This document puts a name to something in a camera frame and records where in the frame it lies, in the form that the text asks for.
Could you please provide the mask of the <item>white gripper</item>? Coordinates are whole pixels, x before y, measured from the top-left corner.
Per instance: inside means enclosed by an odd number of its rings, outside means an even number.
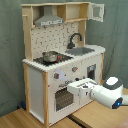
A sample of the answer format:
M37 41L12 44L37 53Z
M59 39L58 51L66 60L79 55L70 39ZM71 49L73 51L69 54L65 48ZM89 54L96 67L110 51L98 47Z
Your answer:
M90 98L91 90L97 85L97 83L90 79L85 78L79 81L72 82L67 85L67 91L80 99Z

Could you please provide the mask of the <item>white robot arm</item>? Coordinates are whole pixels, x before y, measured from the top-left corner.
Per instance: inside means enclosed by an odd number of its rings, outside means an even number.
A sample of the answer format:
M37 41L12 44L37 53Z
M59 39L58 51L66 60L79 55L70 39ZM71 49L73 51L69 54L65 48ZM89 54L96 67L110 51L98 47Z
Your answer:
M85 78L67 85L67 90L80 99L91 99L110 109L128 106L128 95L123 94L123 82L109 77L102 85Z

